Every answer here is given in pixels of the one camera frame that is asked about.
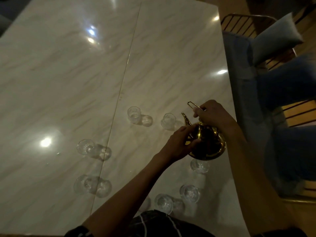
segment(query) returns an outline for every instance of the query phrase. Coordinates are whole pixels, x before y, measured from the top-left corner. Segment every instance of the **white marble tabletop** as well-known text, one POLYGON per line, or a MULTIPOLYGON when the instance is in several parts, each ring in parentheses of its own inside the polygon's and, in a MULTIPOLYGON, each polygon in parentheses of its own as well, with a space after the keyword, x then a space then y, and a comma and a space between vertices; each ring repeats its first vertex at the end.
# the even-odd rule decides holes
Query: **white marble tabletop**
MULTIPOLYGON (((32 0, 0 38, 0 232, 63 235, 131 180, 169 136, 171 112, 194 122, 188 101, 216 99, 235 116, 218 8, 194 0, 32 0), (131 124, 138 106, 151 126, 131 124), (108 160, 83 158, 90 138, 108 160), (105 198, 78 195, 89 174, 112 184, 105 198)), ((227 152, 207 174, 173 164, 149 194, 201 190, 177 216, 214 235, 248 236, 227 152)))

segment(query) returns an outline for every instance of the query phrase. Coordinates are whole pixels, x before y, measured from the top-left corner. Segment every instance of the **right hand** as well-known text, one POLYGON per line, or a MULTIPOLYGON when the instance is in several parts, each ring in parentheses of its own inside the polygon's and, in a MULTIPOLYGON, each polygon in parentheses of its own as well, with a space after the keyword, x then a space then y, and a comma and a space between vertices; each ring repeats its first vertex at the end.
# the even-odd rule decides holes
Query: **right hand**
POLYGON ((218 127, 224 134, 238 127, 235 119, 215 100, 208 100, 200 106, 194 107, 194 117, 200 118, 205 124, 218 127))

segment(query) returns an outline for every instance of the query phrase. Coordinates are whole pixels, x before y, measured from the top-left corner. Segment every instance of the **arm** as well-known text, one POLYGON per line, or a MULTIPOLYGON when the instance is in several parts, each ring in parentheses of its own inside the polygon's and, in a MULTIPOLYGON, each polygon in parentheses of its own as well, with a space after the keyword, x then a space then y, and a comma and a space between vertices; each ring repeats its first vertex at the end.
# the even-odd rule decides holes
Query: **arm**
POLYGON ((157 179, 199 142, 184 145, 193 126, 180 127, 149 164, 83 223, 94 237, 121 236, 157 179))
POLYGON ((216 101, 194 108, 194 116, 224 134, 241 211, 251 236, 296 227, 291 213, 272 188, 236 121, 216 101))

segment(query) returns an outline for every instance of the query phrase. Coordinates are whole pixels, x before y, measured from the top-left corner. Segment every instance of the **white stripe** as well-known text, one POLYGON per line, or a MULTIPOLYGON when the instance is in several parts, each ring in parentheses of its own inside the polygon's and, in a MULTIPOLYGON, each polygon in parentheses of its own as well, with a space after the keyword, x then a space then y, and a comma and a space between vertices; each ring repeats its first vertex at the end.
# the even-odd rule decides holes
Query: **white stripe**
POLYGON ((140 214, 139 216, 140 216, 140 219, 142 220, 142 223, 143 223, 144 228, 145 228, 145 235, 144 236, 147 237, 147 228, 146 228, 145 222, 144 222, 144 220, 142 218, 142 215, 140 214))
POLYGON ((170 219, 170 221, 172 222, 173 227, 177 230, 179 237, 182 237, 182 235, 181 235, 180 231, 178 230, 178 228, 176 227, 176 225, 174 224, 174 222, 172 221, 172 219, 171 219, 169 216, 168 216, 168 218, 169 218, 169 219, 170 219))

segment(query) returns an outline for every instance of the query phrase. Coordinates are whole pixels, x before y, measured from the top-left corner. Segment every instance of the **person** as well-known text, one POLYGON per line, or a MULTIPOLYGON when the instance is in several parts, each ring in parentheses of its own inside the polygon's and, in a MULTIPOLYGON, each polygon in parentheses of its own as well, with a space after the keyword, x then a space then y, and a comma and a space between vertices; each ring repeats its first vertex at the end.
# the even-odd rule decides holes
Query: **person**
MULTIPOLYGON (((235 119, 215 100, 194 108, 194 117, 218 127, 226 140, 231 170, 242 214, 251 236, 306 236, 253 160, 252 151, 235 119)), ((110 236, 201 236, 212 234, 200 227, 175 219, 160 211, 133 216, 151 188, 172 163, 184 158, 199 140, 185 145, 195 125, 182 126, 171 135, 159 153, 129 183, 66 237, 110 236)))

